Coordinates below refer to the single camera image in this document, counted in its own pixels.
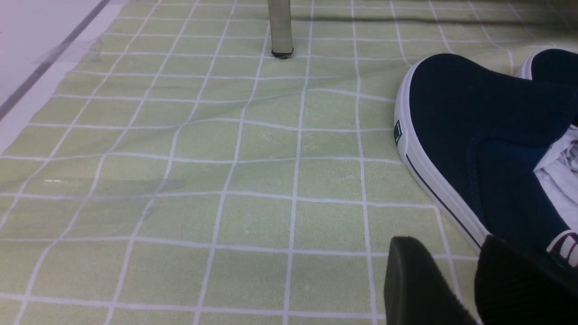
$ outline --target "navy blue sneaker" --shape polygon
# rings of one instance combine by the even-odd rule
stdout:
[[[535,168],[577,116],[575,87],[438,54],[405,76],[394,137],[416,181],[478,252],[493,234],[575,270],[578,235]]]
[[[578,54],[548,49],[528,57],[517,77],[578,87]]]

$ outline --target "white grout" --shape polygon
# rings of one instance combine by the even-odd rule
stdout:
[[[328,88],[310,88],[308,91],[319,91],[324,93],[336,93],[336,94],[343,94],[343,95],[352,95],[354,94],[352,91],[341,90],[341,89],[328,89]],[[267,97],[259,97],[255,98],[255,100],[261,99],[271,99],[271,98],[279,98],[285,95],[291,95],[294,93],[281,93],[277,95],[271,95]],[[366,94],[359,94],[361,98],[364,99],[372,99],[375,101],[381,102],[393,102],[394,100],[391,98],[386,97],[379,97],[374,95],[366,95]],[[78,99],[111,99],[111,100],[124,100],[124,101],[141,101],[142,98],[138,97],[111,97],[111,96],[97,96],[97,95],[65,95],[65,94],[57,94],[54,95],[53,98],[78,98]],[[246,99],[239,99],[234,101],[207,101],[201,99],[177,99],[177,98],[152,98],[148,97],[145,99],[147,102],[180,102],[180,103],[199,103],[199,104],[233,104],[233,103],[245,103],[247,102]]]
[[[191,8],[191,10],[190,10],[190,12],[189,12],[189,14],[188,14],[189,18],[192,17],[193,13],[195,12],[195,9],[197,8],[198,2],[199,2],[199,0],[197,0],[197,2],[195,3],[195,5],[192,6],[192,8]],[[152,81],[151,85],[150,85],[150,86],[148,87],[148,89],[146,90],[146,92],[145,92],[145,94],[144,94],[144,97],[145,97],[145,98],[148,96],[149,92],[150,92],[151,89],[154,87],[156,81],[157,81],[158,78],[160,77],[160,74],[161,74],[162,70],[165,68],[166,63],[168,62],[169,58],[171,57],[171,53],[175,50],[175,48],[176,48],[176,46],[177,46],[177,44],[178,44],[178,42],[179,42],[180,36],[183,34],[185,28],[186,28],[186,24],[183,24],[183,26],[182,26],[182,28],[181,28],[181,30],[180,30],[180,33],[177,35],[177,37],[175,38],[175,40],[174,40],[174,42],[173,42],[173,45],[171,46],[171,49],[169,50],[168,54],[165,56],[165,58],[164,58],[164,60],[163,60],[163,62],[162,62],[162,64],[161,64],[161,66],[159,67],[157,73],[154,75],[154,78],[153,78],[153,81]],[[143,100],[140,102],[138,108],[136,109],[136,112],[135,112],[135,114],[133,115],[133,117],[132,117],[132,119],[131,119],[128,127],[130,127],[131,125],[133,125],[133,123],[134,123],[134,121],[136,120],[136,117],[138,116],[138,114],[139,114],[140,110],[142,109],[142,106],[144,105],[144,103],[145,103],[145,101],[144,101],[144,99],[143,99]],[[109,325],[110,322],[112,321],[112,317],[114,316],[114,304],[117,303],[118,298],[120,297],[120,294],[121,294],[122,289],[123,289],[124,279],[125,279],[125,277],[126,277],[126,275],[127,275],[128,263],[129,263],[130,258],[131,258],[131,253],[132,253],[132,248],[133,248],[133,246],[134,246],[135,237],[138,235],[138,232],[139,232],[139,230],[140,230],[140,228],[141,228],[141,226],[142,226],[142,224],[143,224],[146,216],[150,213],[150,209],[151,209],[151,207],[153,206],[153,203],[154,203],[154,201],[155,201],[155,199],[156,199],[157,194],[165,187],[166,181],[168,180],[169,174],[171,173],[171,168],[172,168],[172,164],[173,164],[173,157],[174,157],[174,155],[175,155],[176,142],[177,142],[177,140],[178,140],[178,138],[179,138],[179,131],[180,131],[183,127],[184,127],[184,124],[176,130],[176,132],[175,132],[175,134],[174,134],[174,136],[173,136],[172,146],[171,146],[171,152],[170,152],[170,155],[169,155],[169,157],[168,157],[168,162],[167,162],[167,165],[166,165],[165,174],[164,174],[162,180],[159,182],[157,188],[155,189],[154,194],[153,194],[153,197],[150,198],[149,202],[147,203],[146,207],[144,208],[144,210],[143,210],[143,212],[142,212],[142,214],[141,214],[141,216],[140,216],[140,218],[139,218],[139,221],[137,222],[135,228],[133,229],[132,235],[131,235],[131,237],[130,237],[130,239],[129,239],[129,241],[128,241],[127,248],[126,248],[126,251],[125,251],[125,254],[124,254],[123,266],[122,266],[122,268],[121,268],[120,275],[118,276],[118,282],[117,282],[116,288],[115,288],[115,290],[114,290],[114,295],[113,295],[113,299],[112,299],[112,304],[113,304],[113,305],[112,305],[112,306],[109,308],[109,310],[108,310],[108,314],[106,315],[105,325]]]
[[[405,52],[403,50],[403,37],[401,36],[401,31],[399,29],[399,22],[397,20],[397,18],[395,17],[395,9],[394,9],[394,3],[393,0],[390,0],[390,9],[391,9],[391,15],[394,18],[394,27],[395,27],[395,34],[397,36],[397,42],[399,44],[399,52],[401,53],[401,56],[403,58],[403,61],[405,62],[405,64],[407,64],[408,66],[411,66],[412,64],[409,62],[409,59],[406,57]]]
[[[436,208],[435,209],[435,216],[436,219],[438,221],[438,227],[439,227],[439,232],[442,235],[442,242],[443,242],[443,248],[446,251],[446,255],[451,256],[451,249],[450,249],[450,243],[447,241],[447,235],[446,235],[446,230],[443,227],[443,223],[442,223],[442,217],[439,213],[439,209]],[[458,276],[457,273],[455,271],[455,265],[454,265],[454,260],[449,257],[447,259],[447,262],[449,264],[450,267],[450,275],[451,275],[451,281],[454,285],[454,292],[455,292],[455,296],[462,301],[463,297],[462,297],[462,290],[460,289],[460,283],[458,282]]]
[[[178,124],[178,125],[163,125],[163,126],[154,126],[154,125],[143,125],[143,126],[130,126],[128,127],[129,130],[163,130],[163,129],[172,129],[172,128],[178,128],[181,127],[182,125],[189,125],[189,124],[195,124],[195,123],[201,123],[201,122],[207,122],[207,121],[223,121],[223,122],[232,122],[232,123],[238,123],[240,120],[239,119],[231,119],[231,118],[227,118],[227,117],[215,117],[212,119],[202,119],[202,120],[195,120],[193,122],[185,122],[183,124]],[[290,130],[290,131],[298,131],[299,128],[298,127],[291,127],[291,126],[287,126],[287,125],[281,125],[281,124],[273,124],[273,123],[266,123],[266,122],[260,122],[260,121],[250,121],[250,120],[245,120],[244,121],[245,124],[252,124],[252,125],[258,125],[258,126],[263,126],[263,127],[269,127],[269,128],[277,128],[280,130]],[[97,129],[97,130],[124,130],[126,127],[117,127],[117,126],[108,126],[108,125],[88,125],[88,124],[75,124],[75,125],[68,125],[68,124],[53,124],[53,123],[28,123],[29,126],[33,126],[33,127],[54,127],[54,128],[65,128],[65,127],[73,127],[73,128],[90,128],[90,129]],[[331,133],[356,133],[357,130],[354,129],[347,129],[347,128],[335,128],[335,129],[331,129],[331,128],[302,128],[302,131],[305,132],[331,132]],[[393,128],[366,128],[366,129],[361,129],[361,132],[375,132],[375,131],[391,131],[393,130]],[[7,157],[12,157],[12,159],[23,159],[25,160],[26,157],[25,156],[0,156],[0,158],[7,158]]]
[[[428,0],[428,4],[429,4],[430,10],[432,11],[433,19],[435,19],[437,21],[438,20],[438,14],[436,14],[434,5],[432,4],[431,0]],[[442,36],[442,41],[446,45],[447,50],[450,53],[454,54],[454,51],[451,49],[451,46],[450,46],[449,42],[447,41],[446,34],[443,33],[443,27],[441,24],[438,24],[438,29],[439,29],[439,33]]]
[[[479,11],[478,9],[476,9],[476,7],[473,5],[471,0],[468,0],[468,4],[470,6],[470,8],[472,9],[472,12],[474,14],[474,16],[476,17],[476,19],[478,20],[478,22],[480,23],[480,27],[481,30],[484,31],[484,34],[486,35],[486,37],[488,38],[488,40],[490,41],[490,43],[492,43],[492,45],[494,45],[495,47],[502,49],[504,51],[506,51],[508,53],[508,57],[510,59],[510,75],[514,75],[514,58],[513,58],[513,54],[512,51],[510,49],[507,49],[503,46],[500,46],[499,44],[497,44],[496,42],[494,42],[494,40],[492,39],[492,37],[490,36],[490,34],[488,33],[488,31],[486,30],[486,26],[484,25],[484,22],[482,19],[480,19],[480,16],[477,14],[477,12]]]
[[[522,19],[522,16],[520,16],[520,13],[517,12],[514,9],[514,6],[512,5],[512,3],[510,2],[510,0],[506,0],[506,3],[508,5],[508,7],[510,8],[510,10],[512,11],[512,13],[514,14],[514,16],[516,18],[518,18],[518,20],[522,23],[522,25],[524,26],[524,29],[526,30],[526,32],[532,36],[532,38],[534,40],[538,40],[538,38],[536,37],[536,35],[534,35],[534,33],[532,32],[532,30],[528,27],[528,25],[525,23],[525,21]],[[554,42],[550,42],[550,44],[552,44],[552,46],[557,47],[556,44]]]
[[[227,28],[229,26],[229,23],[231,22],[230,19],[233,16],[233,12],[235,10],[235,5],[237,4],[237,0],[235,0],[234,5],[232,6],[231,9],[231,14],[229,15],[229,20],[227,21],[227,24],[225,25],[225,29],[223,31],[223,37],[226,34]],[[269,27],[267,27],[267,31],[265,32],[265,35],[267,36],[269,34]],[[221,44],[223,43],[223,38],[221,38],[221,40],[219,41],[219,44],[217,46],[217,50],[215,52],[215,59],[218,55],[218,51],[221,47]],[[219,228],[220,228],[220,224],[221,224],[221,218],[223,216],[223,207],[225,205],[225,199],[227,197],[227,190],[229,188],[229,184],[231,183],[231,179],[233,177],[233,173],[235,171],[235,167],[236,167],[236,163],[239,160],[239,152],[240,152],[240,147],[241,147],[241,139],[242,139],[242,135],[243,135],[243,123],[244,123],[244,117],[245,117],[245,113],[247,112],[247,107],[249,106],[249,104],[252,102],[253,98],[255,97],[255,93],[257,92],[257,84],[258,84],[258,79],[260,77],[261,74],[261,67],[263,65],[263,60],[265,57],[265,50],[267,48],[267,41],[266,38],[263,42],[263,48],[261,50],[261,59],[259,61],[259,66],[257,67],[257,73],[256,73],[256,77],[255,77],[255,81],[253,83],[253,90],[251,92],[251,95],[249,96],[249,100],[247,101],[247,104],[245,104],[245,106],[243,107],[243,109],[241,110],[241,117],[239,120],[239,129],[238,129],[238,133],[237,133],[237,141],[236,141],[236,145],[235,145],[235,154],[234,154],[234,158],[233,158],[233,162],[231,164],[231,169],[229,170],[229,174],[227,175],[227,179],[225,181],[225,185],[223,185],[223,192],[221,193],[221,198],[219,200],[219,205],[217,208],[217,216],[215,218],[215,225],[214,225],[214,230],[213,230],[213,239],[212,239],[212,243],[210,246],[210,252],[209,252],[209,258],[207,260],[207,266],[205,269],[205,275],[203,276],[203,282],[202,282],[202,286],[201,286],[201,292],[199,293],[199,298],[198,298],[198,303],[197,303],[197,308],[202,308],[203,307],[203,303],[205,302],[205,295],[207,293],[207,289],[209,286],[209,280],[210,280],[210,274],[211,274],[211,268],[213,266],[213,260],[214,260],[214,255],[215,255],[215,250],[216,250],[216,246],[217,246],[217,241],[218,241],[218,232],[219,232]],[[212,70],[213,64],[215,59],[213,59],[211,68],[209,68],[209,73],[207,73],[207,75],[210,75],[210,71]],[[201,319],[201,313],[197,312],[195,313],[195,319],[193,321],[193,325],[199,325]]]
[[[71,157],[59,157],[52,158],[50,161],[63,161],[63,160],[77,160],[86,158],[98,158],[101,154],[86,154],[81,156],[71,156]],[[158,154],[146,154],[146,153],[132,153],[132,152],[113,152],[109,153],[108,156],[118,156],[118,157],[138,157],[138,158],[148,158],[155,160],[172,160],[178,161],[180,163],[196,163],[196,164],[217,164],[217,165],[227,165],[232,164],[232,160],[205,160],[205,159],[194,159],[194,158],[177,158],[177,157],[167,157]],[[42,157],[19,157],[19,156],[3,156],[1,159],[10,160],[21,160],[21,161],[44,161],[45,158]],[[239,160],[237,164],[252,164],[252,163],[279,163],[283,161],[294,161],[295,158],[277,158],[277,159],[255,159],[255,160]],[[360,158],[360,157],[304,157],[301,160],[340,160],[340,161],[364,161],[367,163],[386,163],[401,165],[400,160],[393,159],[381,159],[381,158]]]
[[[80,299],[66,299],[53,298],[42,296],[25,297],[22,294],[0,293],[0,299],[16,300],[16,301],[33,301],[43,302],[47,304],[58,305],[73,305],[73,306],[88,306],[97,308],[119,308],[131,309],[136,311],[179,311],[179,312],[202,312],[207,313],[221,313],[234,315],[262,315],[262,316],[283,316],[285,312],[269,309],[241,309],[241,308],[219,308],[219,307],[198,307],[198,306],[182,306],[182,305],[156,305],[156,304],[127,304],[127,303],[112,303],[110,301],[95,301],[95,300],[80,300]],[[365,313],[345,313],[345,312],[309,312],[309,311],[288,311],[288,316],[291,317],[310,317],[310,318],[337,318],[337,319],[371,319],[374,316]],[[378,319],[385,319],[385,315],[377,316]]]
[[[131,36],[133,34],[124,34],[124,33],[115,33],[115,32],[105,32],[103,35],[114,35],[114,36]],[[140,34],[139,36],[156,36],[156,37],[174,37],[174,34]],[[213,38],[218,39],[218,36],[212,35],[183,35],[183,38]],[[226,36],[225,39],[263,39],[263,37],[250,37],[250,36]],[[300,40],[309,40],[307,37],[293,37],[293,39],[300,39]],[[353,38],[349,37],[314,37],[313,40],[342,40],[342,41],[353,41]],[[406,39],[390,39],[390,38],[357,38],[360,42],[374,42],[374,43],[387,43],[387,42],[403,42],[403,43],[410,43],[410,42],[431,42],[431,43],[442,43],[442,40],[434,39],[434,38],[406,38]],[[467,39],[456,39],[450,40],[451,43],[474,43],[474,44],[486,44],[488,42],[483,40],[467,40]],[[495,40],[494,43],[523,43],[524,40],[519,39],[511,39],[511,40]],[[100,54],[108,54],[108,55],[115,55],[118,54],[116,52],[106,52],[101,51]],[[154,53],[154,52],[128,52],[130,55],[143,55],[143,54],[166,54],[166,53]],[[205,56],[211,57],[210,54],[184,54],[184,53],[175,53],[174,56]],[[220,55],[219,57],[247,57],[247,58],[258,58],[259,56],[238,56],[238,55]],[[307,56],[296,56],[293,58],[306,58]],[[326,57],[326,56],[315,56],[312,57],[320,57],[320,58],[340,58],[340,57]],[[266,57],[266,60],[276,60],[274,57]],[[369,60],[370,58],[359,57],[359,60]]]
[[[51,242],[53,238],[0,238],[0,242],[31,242],[31,243],[42,243]],[[63,238],[60,242],[114,242],[114,241],[130,241],[143,242],[143,243],[158,243],[162,245],[172,245],[181,246],[189,248],[198,249],[210,249],[215,248],[216,250],[235,250],[239,252],[253,252],[253,253],[271,253],[271,254],[293,254],[299,255],[318,255],[318,256],[341,256],[341,257],[366,257],[368,252],[346,252],[346,251],[336,251],[336,250],[312,250],[312,249],[282,249],[282,248],[267,248],[258,246],[243,246],[243,245],[223,245],[212,243],[202,243],[202,242],[191,242],[182,241],[170,238],[155,238],[155,237],[140,237],[140,236],[115,236],[115,237],[80,237],[80,238]],[[369,253],[371,257],[387,257],[389,254],[387,252],[371,252]],[[462,256],[462,255],[447,255],[447,254],[434,254],[432,255],[434,259],[448,259],[460,260],[460,261],[477,261],[477,257],[473,256]]]
[[[354,0],[351,0],[351,16],[355,17],[354,10]],[[353,30],[353,53],[355,59],[355,74],[357,75],[357,93],[361,93],[361,74],[360,74],[360,64],[358,60],[357,51],[357,32],[355,30],[355,20],[351,23],[351,28]],[[364,162],[364,151],[363,151],[363,141],[361,138],[361,125],[360,125],[360,98],[355,96],[355,126],[357,129],[357,147],[360,161],[360,181],[361,181],[361,199],[363,202],[367,202],[367,191],[365,186],[365,162]],[[368,285],[369,285],[369,300],[371,314],[373,315],[372,325],[377,325],[377,296],[375,292],[375,277],[373,276],[373,260],[371,251],[371,234],[369,231],[369,213],[367,208],[367,203],[362,204],[363,209],[363,220],[364,220],[364,239],[365,239],[365,258],[367,259],[367,272],[368,272]]]
[[[562,20],[562,22],[564,22],[564,24],[566,25],[566,27],[570,30],[574,30],[574,28],[572,26],[570,26],[570,24],[568,23],[568,20],[562,15],[561,10],[556,10],[556,8],[554,8],[552,6],[552,2],[550,0],[546,0],[546,3],[548,4],[548,8],[550,8],[551,12],[555,13],[556,16],[558,16],[560,18],[560,20]]]
[[[315,10],[315,0],[311,0],[311,16]],[[313,20],[309,22],[309,41],[307,43],[307,63],[305,65],[305,82],[301,90],[301,103],[299,105],[299,122],[297,133],[297,153],[295,168],[293,170],[293,191],[291,199],[291,224],[289,227],[289,253],[287,254],[287,271],[285,273],[285,295],[283,297],[283,325],[289,324],[289,311],[291,309],[291,276],[293,272],[293,254],[295,246],[295,223],[297,222],[297,195],[299,186],[299,163],[301,160],[301,144],[303,135],[303,115],[305,114],[305,97],[309,84],[309,72],[311,69],[311,46],[313,38]]]
[[[250,192],[250,191],[204,191],[204,192],[194,192],[194,191],[183,191],[183,192],[168,192],[168,193],[158,193],[156,194],[157,197],[188,197],[194,195],[222,195],[225,193],[226,195],[239,195],[239,196],[248,196],[248,197],[259,197],[259,198],[270,198],[270,199],[277,199],[277,200],[293,200],[292,195],[283,195],[283,194],[269,194],[269,193],[258,193],[258,192]],[[40,200],[82,200],[83,197],[70,197],[70,196],[59,196],[59,195],[39,195],[39,194],[21,194],[18,195],[17,193],[0,193],[0,197],[16,197],[19,196],[21,198],[36,198]],[[92,201],[114,201],[114,200],[130,200],[130,199],[137,199],[137,198],[151,198],[153,195],[127,195],[127,196],[108,196],[108,197],[99,197],[99,196],[92,196],[89,200]],[[367,206],[374,206],[376,208],[386,208],[386,207],[395,207],[395,208],[414,208],[414,209],[433,209],[435,205],[429,204],[413,204],[413,203],[398,203],[398,202],[365,202],[365,201],[355,201],[355,200],[340,200],[334,198],[313,198],[313,197],[297,197],[297,201],[299,202],[313,202],[313,203],[336,203],[336,204],[350,204],[350,205],[367,205]]]

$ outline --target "shoe logo tag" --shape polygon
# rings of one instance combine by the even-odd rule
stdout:
[[[395,145],[397,146],[399,139],[401,138],[401,136],[403,135],[403,133],[401,132],[401,125],[399,124],[399,120],[395,123],[395,127],[394,127],[394,139],[395,139]]]
[[[578,234],[573,231],[564,231],[559,234],[550,246],[548,253],[552,254],[557,260],[562,260],[571,267],[578,267]]]

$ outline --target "metal chair leg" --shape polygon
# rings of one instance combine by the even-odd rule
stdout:
[[[279,59],[290,58],[293,54],[291,35],[291,0],[268,0],[269,20],[271,21],[271,42],[273,56]]]

